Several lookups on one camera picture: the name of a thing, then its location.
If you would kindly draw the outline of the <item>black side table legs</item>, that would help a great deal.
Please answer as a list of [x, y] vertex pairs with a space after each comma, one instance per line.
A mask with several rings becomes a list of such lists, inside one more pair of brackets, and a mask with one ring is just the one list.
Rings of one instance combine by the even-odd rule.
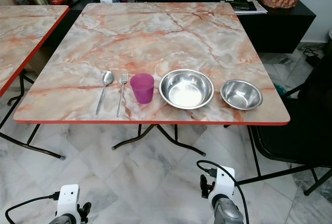
[[[10, 108], [10, 111], [8, 111], [7, 115], [5, 115], [5, 117], [3, 118], [1, 124], [0, 124], [0, 127], [2, 127], [5, 122], [7, 122], [7, 120], [9, 119], [10, 115], [13, 113], [14, 109], [17, 107], [17, 105], [20, 103], [20, 100], [22, 99], [22, 97], [24, 96], [25, 94], [25, 88], [24, 88], [24, 81], [27, 81], [31, 84], [34, 83], [33, 79], [29, 78], [29, 77], [26, 77], [25, 75], [25, 70], [22, 70], [20, 72], [20, 75], [17, 77], [19, 83], [20, 83], [20, 94], [19, 96], [15, 96], [15, 97], [12, 97], [9, 99], [7, 105], [11, 106]], [[35, 137], [35, 134], [36, 132], [38, 131], [40, 127], [40, 124], [37, 124], [30, 136], [30, 138], [28, 139], [27, 143], [22, 143], [20, 141], [18, 141], [17, 139], [14, 139], [14, 138], [11, 138], [10, 136], [7, 136], [6, 134], [3, 134], [2, 132], [0, 132], [0, 137], [3, 138], [3, 139], [6, 139], [7, 141], [9, 141], [10, 143], [14, 143], [14, 144], [17, 144], [18, 146], [21, 146], [23, 148], [26, 148], [26, 149], [29, 149], [29, 150], [33, 150], [33, 151], [39, 151], [41, 153], [45, 153], [46, 155], [50, 155], [50, 156], [53, 156], [57, 159], [60, 159], [60, 160], [64, 160], [65, 159], [65, 156], [62, 156], [62, 155], [58, 155], [57, 153], [54, 153], [52, 151], [48, 151], [48, 150], [45, 150], [45, 149], [42, 149], [42, 148], [38, 148], [38, 147], [35, 147], [35, 146], [31, 146], [31, 141], [33, 140], [33, 138]]]

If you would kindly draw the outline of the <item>black chair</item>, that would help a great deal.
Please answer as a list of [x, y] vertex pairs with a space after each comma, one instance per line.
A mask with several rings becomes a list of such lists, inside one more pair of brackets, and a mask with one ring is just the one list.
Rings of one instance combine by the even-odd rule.
[[298, 167], [239, 181], [237, 186], [309, 170], [309, 195], [332, 178], [332, 46], [305, 82], [283, 94], [290, 115], [285, 126], [248, 126], [252, 151]]

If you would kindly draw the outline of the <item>purple plastic cup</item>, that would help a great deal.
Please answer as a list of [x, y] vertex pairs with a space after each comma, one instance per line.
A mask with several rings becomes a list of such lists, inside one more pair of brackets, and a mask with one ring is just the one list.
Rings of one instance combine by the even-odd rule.
[[151, 103], [154, 95], [154, 84], [154, 77], [149, 73], [138, 73], [131, 77], [131, 89], [138, 103], [143, 105]]

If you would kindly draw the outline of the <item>metal spoon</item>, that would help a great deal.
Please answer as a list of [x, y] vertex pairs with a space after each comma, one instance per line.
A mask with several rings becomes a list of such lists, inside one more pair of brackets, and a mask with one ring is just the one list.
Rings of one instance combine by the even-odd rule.
[[96, 107], [96, 110], [95, 110], [95, 114], [98, 115], [101, 108], [102, 108], [102, 105], [104, 103], [104, 99], [105, 99], [105, 96], [106, 96], [106, 88], [107, 86], [109, 86], [110, 84], [112, 84], [112, 82], [114, 81], [114, 74], [112, 71], [106, 71], [104, 72], [103, 76], [102, 76], [102, 84], [103, 84], [103, 87], [102, 87], [102, 93], [100, 95], [100, 98], [99, 98], [99, 101], [98, 101], [98, 104], [97, 104], [97, 107]]

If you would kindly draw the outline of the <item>small steel bowl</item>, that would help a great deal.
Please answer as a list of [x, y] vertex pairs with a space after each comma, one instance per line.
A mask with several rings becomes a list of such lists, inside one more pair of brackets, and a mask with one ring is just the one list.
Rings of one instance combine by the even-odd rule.
[[220, 88], [220, 95], [229, 106], [239, 110], [256, 109], [263, 102], [258, 87], [239, 79], [226, 81]]

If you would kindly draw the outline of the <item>stack of papers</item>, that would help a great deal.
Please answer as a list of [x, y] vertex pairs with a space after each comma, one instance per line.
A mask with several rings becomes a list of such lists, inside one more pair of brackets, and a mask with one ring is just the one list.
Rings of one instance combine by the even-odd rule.
[[236, 15], [265, 15], [268, 11], [256, 0], [225, 0], [228, 2]]

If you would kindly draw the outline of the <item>black folding table legs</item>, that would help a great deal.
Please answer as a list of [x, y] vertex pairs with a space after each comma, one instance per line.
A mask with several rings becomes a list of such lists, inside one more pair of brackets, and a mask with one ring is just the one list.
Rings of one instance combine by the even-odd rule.
[[173, 136], [171, 136], [168, 133], [168, 131], [166, 131], [166, 129], [159, 124], [149, 124], [144, 131], [142, 129], [142, 124], [139, 124], [137, 136], [135, 138], [126, 139], [125, 141], [122, 141], [121, 143], [118, 143], [118, 144], [112, 146], [112, 150], [116, 150], [117, 148], [119, 148], [123, 145], [134, 143], [135, 141], [139, 141], [139, 139], [145, 138], [147, 136], [147, 134], [149, 134], [149, 132], [152, 131], [152, 129], [157, 129], [158, 131], [160, 131], [161, 134], [163, 134], [163, 136], [166, 137], [166, 139], [168, 139], [168, 141], [170, 141], [172, 144], [175, 144], [176, 146], [179, 146], [179, 147], [182, 147], [182, 148], [185, 148], [188, 150], [192, 150], [192, 151], [198, 153], [199, 155], [206, 156], [206, 153], [204, 151], [199, 150], [198, 148], [195, 148], [194, 146], [190, 146], [185, 143], [180, 143], [180, 141], [178, 139], [178, 125], [177, 124], [172, 125]]

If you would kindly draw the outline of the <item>large steel bowl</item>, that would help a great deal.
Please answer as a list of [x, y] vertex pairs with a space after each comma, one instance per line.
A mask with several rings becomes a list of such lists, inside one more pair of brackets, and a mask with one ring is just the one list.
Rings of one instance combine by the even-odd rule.
[[189, 68], [168, 72], [157, 89], [166, 103], [187, 110], [200, 108], [214, 97], [214, 85], [209, 77]]

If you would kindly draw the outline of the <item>metal fork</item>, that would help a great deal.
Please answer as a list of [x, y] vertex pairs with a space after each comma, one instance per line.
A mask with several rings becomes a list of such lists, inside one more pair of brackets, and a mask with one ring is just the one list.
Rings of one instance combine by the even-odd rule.
[[128, 82], [128, 78], [129, 78], [129, 73], [125, 72], [125, 71], [123, 71], [121, 73], [121, 77], [119, 78], [121, 93], [119, 96], [118, 108], [117, 108], [117, 112], [116, 112], [116, 117], [118, 117], [118, 118], [120, 116], [122, 103], [123, 103], [123, 97], [124, 97], [124, 91], [125, 91], [125, 84]]

